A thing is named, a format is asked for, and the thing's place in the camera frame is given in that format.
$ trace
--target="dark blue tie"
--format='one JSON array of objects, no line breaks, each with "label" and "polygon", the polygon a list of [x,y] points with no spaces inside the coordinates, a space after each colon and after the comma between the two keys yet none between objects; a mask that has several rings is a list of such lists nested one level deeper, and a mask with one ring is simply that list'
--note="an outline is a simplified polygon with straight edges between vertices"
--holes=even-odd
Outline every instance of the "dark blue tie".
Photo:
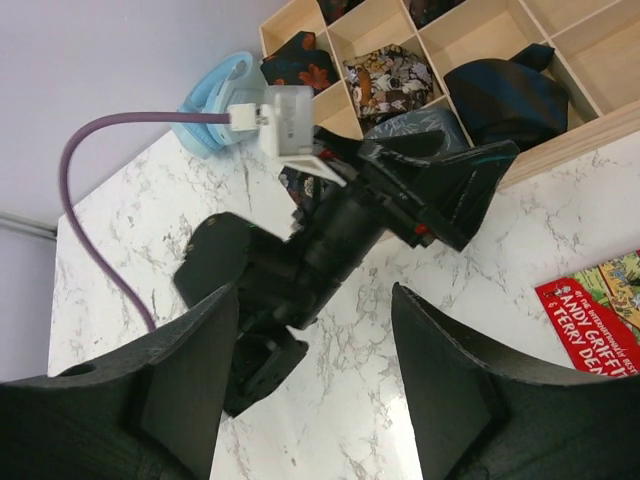
[{"label": "dark blue tie", "polygon": [[525,151],[567,131],[569,95],[540,73],[553,54],[533,44],[511,60],[476,60],[444,76],[475,145],[512,140]]}]

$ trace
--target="gray fabric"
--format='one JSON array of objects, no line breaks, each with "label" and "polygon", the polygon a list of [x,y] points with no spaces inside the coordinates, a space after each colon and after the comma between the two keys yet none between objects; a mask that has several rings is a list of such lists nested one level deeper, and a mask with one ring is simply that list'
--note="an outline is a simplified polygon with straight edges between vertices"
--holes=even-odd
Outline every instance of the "gray fabric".
[{"label": "gray fabric", "polygon": [[442,130],[445,134],[444,143],[438,151],[439,155],[469,148],[456,116],[444,107],[421,108],[398,115],[369,130],[364,138],[374,140],[432,130]]}]

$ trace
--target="marble table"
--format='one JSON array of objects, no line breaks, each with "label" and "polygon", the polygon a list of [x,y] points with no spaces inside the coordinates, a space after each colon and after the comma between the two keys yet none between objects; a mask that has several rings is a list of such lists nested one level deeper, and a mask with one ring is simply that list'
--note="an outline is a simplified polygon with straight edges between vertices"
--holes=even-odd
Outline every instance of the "marble table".
[{"label": "marble table", "polygon": [[[569,366],[533,287],[640,246],[639,151],[635,133],[500,192],[462,254],[441,244],[411,250],[395,238],[378,244],[298,334],[310,343],[304,362],[275,394],[222,424],[211,478],[422,478],[391,331],[394,282],[507,345]],[[231,210],[288,235],[293,203],[277,173],[254,142],[203,161],[169,133],[77,210],[164,324],[185,310],[171,276],[203,218]],[[50,374],[144,333],[61,218]]]}]

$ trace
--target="red book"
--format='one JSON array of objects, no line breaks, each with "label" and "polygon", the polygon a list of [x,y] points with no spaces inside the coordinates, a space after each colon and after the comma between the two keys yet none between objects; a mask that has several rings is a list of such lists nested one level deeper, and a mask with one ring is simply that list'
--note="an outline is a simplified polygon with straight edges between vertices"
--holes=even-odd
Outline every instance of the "red book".
[{"label": "red book", "polygon": [[640,371],[640,250],[536,288],[573,365],[598,375]]}]

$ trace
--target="cable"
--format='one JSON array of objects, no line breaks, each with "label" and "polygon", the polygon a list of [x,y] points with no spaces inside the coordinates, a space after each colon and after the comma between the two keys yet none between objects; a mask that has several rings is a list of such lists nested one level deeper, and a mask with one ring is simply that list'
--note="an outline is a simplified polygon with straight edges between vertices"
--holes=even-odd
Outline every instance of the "cable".
[{"label": "cable", "polygon": [[80,244],[87,251],[89,256],[96,262],[98,267],[104,272],[104,274],[116,284],[124,294],[129,298],[131,303],[136,307],[142,319],[147,326],[149,332],[156,330],[157,326],[153,316],[149,309],[142,302],[140,297],[133,291],[133,289],[124,281],[124,279],[118,275],[111,265],[104,259],[98,252],[96,247],[91,243],[89,237],[82,229],[80,221],[76,216],[73,205],[71,203],[71,193],[69,191],[69,166],[71,164],[71,157],[78,145],[92,133],[101,130],[105,127],[112,125],[120,125],[123,123],[211,123],[211,124],[228,124],[230,123],[229,114],[227,113],[178,113],[178,112],[132,112],[132,113],[117,113],[115,115],[107,115],[106,117],[98,118],[92,122],[87,123],[84,127],[78,130],[69,139],[62,151],[60,157],[60,172],[59,172],[59,186],[60,197],[62,198],[62,206],[64,212],[69,219],[71,228],[73,229],[76,237],[80,241]]}]

